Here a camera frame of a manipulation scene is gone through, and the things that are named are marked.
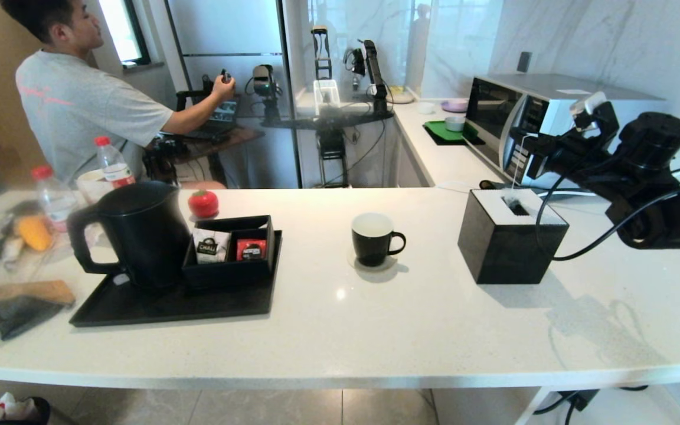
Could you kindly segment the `black compartment sachet box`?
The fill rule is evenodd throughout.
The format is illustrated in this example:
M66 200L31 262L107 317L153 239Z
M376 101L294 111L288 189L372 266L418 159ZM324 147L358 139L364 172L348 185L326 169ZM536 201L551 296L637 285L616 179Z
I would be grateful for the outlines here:
M280 255L280 242L272 223L272 216L257 215L225 220L198 221L194 228L231 232L229 255L226 263L198 264L194 243L189 242L182 266L187 286L191 290L209 290L237 285L254 286L267 282L276 271ZM237 261L237 240L260 238L267 240L266 258Z

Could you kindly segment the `white paper cup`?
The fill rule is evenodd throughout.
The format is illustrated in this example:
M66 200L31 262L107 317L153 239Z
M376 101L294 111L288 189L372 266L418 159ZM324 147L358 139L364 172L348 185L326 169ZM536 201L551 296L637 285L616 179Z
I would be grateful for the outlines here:
M102 170L89 171L76 178L76 185L87 205L96 204L114 187L105 180Z

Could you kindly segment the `black mug white inside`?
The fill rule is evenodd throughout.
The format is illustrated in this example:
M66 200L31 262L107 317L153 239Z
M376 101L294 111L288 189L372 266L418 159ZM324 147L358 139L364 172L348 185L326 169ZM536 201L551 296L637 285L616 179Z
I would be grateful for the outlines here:
M354 217L351 232L355 255L362 266L381 266L386 258L402 253L407 247L407 238L394 231L391 218L378 212Z

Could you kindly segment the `orange yellow item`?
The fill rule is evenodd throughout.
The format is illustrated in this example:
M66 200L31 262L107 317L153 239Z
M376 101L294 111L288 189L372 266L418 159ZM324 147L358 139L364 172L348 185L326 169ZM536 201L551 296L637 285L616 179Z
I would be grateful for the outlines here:
M41 215L28 215L17 220L15 229L24 243L38 252L47 251L53 244L53 236L45 218Z

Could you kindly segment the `white crumpled paper waste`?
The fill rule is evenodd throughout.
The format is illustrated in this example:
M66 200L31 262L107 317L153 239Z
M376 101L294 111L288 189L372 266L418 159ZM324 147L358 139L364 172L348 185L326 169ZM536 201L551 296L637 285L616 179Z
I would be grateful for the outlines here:
M5 393L0 397L0 422L40 422L40 414L32 398L16 399Z

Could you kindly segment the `red coffee sachet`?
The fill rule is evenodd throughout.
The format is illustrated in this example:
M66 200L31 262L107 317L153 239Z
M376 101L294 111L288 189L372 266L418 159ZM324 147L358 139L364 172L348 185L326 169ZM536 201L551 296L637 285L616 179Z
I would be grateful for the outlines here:
M253 261L266 258L267 240L260 238L241 238L236 242L236 260Z

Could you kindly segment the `black serving tray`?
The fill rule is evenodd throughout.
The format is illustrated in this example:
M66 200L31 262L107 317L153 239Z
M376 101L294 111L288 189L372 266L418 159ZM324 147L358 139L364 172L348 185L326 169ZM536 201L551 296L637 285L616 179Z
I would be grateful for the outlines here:
M254 283L194 292L183 286L148 291L103 278L68 321L76 328L148 325L171 321L267 315L272 311L276 272Z

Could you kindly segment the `red tomato shaped ornament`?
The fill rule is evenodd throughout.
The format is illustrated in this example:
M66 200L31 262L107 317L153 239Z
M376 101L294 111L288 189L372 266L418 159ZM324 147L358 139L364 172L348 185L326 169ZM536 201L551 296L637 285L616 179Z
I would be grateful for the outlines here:
M187 205L192 215L200 220L207 220L219 212L218 196L209 190L197 190L192 193L187 199Z

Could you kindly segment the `man in grey t-shirt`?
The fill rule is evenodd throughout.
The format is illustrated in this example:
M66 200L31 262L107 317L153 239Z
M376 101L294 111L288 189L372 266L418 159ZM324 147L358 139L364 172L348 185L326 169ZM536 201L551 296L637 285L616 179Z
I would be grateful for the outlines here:
M0 0L0 5L41 41L41 49L17 67L15 83L30 129L60 181L72 183L100 168L94 144L99 136L122 149L140 177L141 150L154 137L199 129L236 91L234 78L218 76L204 100L175 112L87 62L104 41L84 0Z

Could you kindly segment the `black cloth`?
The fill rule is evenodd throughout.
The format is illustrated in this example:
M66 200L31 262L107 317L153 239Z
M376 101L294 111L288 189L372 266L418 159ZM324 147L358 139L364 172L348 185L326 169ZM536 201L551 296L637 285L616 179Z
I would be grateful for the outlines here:
M34 296L0 300L0 340L11 341L65 309L65 304Z

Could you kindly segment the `green tray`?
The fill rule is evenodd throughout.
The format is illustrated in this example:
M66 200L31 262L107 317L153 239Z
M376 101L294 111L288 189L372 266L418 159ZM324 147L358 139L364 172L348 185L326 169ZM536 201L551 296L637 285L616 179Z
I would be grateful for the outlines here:
M456 123L454 131L448 128L444 120L429 121L423 124L424 131L439 146L485 145L486 142L478 137L478 130L469 123Z

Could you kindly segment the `black laptop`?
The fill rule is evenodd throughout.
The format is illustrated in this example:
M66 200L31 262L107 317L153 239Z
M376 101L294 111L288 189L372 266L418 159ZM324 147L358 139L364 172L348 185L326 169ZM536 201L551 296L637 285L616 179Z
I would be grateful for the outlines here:
M184 136L211 140L232 131L237 127L238 104L240 104L238 96L220 104L202 126Z

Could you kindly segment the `white tea bag packet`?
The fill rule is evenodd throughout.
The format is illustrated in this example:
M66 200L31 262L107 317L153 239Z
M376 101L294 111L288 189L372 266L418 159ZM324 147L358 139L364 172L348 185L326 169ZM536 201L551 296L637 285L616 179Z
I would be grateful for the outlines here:
M231 232L204 228L192 230L192 242L198 264L226 263L229 255Z

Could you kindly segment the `silver microwave oven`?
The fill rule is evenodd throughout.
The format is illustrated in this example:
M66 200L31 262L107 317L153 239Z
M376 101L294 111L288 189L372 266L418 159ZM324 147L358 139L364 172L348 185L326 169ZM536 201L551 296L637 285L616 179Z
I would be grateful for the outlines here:
M559 176L545 173L538 179L527 176L531 157L515 151L510 129L562 135L574 126L569 108L574 102L602 91L612 102L620 126L640 113L664 112L665 99L611 84L582 80L561 74L488 74L476 76L470 88L465 121L478 130L485 145L467 143L507 180L512 181L516 166L516 185L549 189Z

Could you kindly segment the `black electric kettle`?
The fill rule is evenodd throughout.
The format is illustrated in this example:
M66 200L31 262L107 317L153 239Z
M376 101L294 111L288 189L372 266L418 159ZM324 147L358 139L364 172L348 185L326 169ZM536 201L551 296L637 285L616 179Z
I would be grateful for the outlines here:
M71 213L70 243L81 267L91 274L126 274L144 289L182 283L182 266L191 232L179 205L180 188L162 181L142 181L116 188ZM117 256L116 263L95 263L87 245L87 226L98 223Z

